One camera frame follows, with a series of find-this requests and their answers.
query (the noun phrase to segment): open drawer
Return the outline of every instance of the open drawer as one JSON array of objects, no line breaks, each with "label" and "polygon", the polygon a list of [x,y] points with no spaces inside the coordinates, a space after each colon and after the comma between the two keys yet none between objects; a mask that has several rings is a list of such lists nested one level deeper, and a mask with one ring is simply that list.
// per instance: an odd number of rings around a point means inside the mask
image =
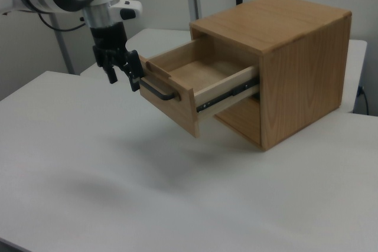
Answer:
[{"label": "open drawer", "polygon": [[141,95],[195,137],[200,121],[259,92],[258,58],[209,35],[141,61]]}]

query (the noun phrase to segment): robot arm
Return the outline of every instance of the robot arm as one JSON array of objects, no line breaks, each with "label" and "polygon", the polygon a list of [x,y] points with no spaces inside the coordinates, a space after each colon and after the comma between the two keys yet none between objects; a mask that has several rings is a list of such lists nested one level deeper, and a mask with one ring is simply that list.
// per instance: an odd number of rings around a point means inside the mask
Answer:
[{"label": "robot arm", "polygon": [[83,11],[84,20],[94,38],[94,55],[111,83],[117,81],[113,66],[129,77],[133,91],[139,89],[144,76],[136,51],[127,51],[126,32],[122,21],[140,16],[142,5],[131,0],[0,0],[0,15],[30,11],[39,14]]}]

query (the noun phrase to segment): wooden box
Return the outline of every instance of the wooden box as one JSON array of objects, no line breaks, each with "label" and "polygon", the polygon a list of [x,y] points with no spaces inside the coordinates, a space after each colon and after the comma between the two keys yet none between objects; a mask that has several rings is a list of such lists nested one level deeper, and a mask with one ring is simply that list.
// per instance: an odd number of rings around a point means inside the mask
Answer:
[{"label": "wooden box", "polygon": [[350,11],[307,1],[241,4],[141,57],[141,95],[195,137],[215,116],[267,150],[340,106],[350,26]]}]

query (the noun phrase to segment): drawer handle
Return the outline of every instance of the drawer handle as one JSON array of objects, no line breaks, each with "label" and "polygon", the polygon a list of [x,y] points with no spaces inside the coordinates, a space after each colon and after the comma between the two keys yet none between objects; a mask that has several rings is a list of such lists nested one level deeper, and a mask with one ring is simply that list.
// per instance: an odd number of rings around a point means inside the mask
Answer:
[{"label": "drawer handle", "polygon": [[140,85],[144,86],[147,90],[149,90],[152,94],[156,95],[159,99],[161,100],[172,100],[175,98],[175,93],[171,93],[171,94],[162,94],[160,93],[157,89],[155,89],[154,87],[152,87],[150,84],[148,84],[146,81],[144,80],[140,80]]}]

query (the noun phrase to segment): table surface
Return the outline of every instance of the table surface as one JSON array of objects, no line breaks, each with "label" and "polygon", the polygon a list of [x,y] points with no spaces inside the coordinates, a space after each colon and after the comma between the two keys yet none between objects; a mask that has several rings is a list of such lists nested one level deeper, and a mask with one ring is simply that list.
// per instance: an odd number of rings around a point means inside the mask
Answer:
[{"label": "table surface", "polygon": [[378,119],[267,152],[194,139],[124,84],[58,73],[0,102],[0,237],[33,252],[375,251]]},{"label": "table surface", "polygon": [[[130,38],[126,44],[128,50],[137,50],[145,58],[164,53],[191,40],[189,31],[145,29]],[[357,88],[360,82],[367,43],[360,40],[350,40],[344,91],[340,112],[351,113],[356,101]],[[120,82],[129,84],[127,77],[118,68],[115,68]],[[107,76],[97,64],[92,65],[81,73],[81,76],[107,80]]]}]

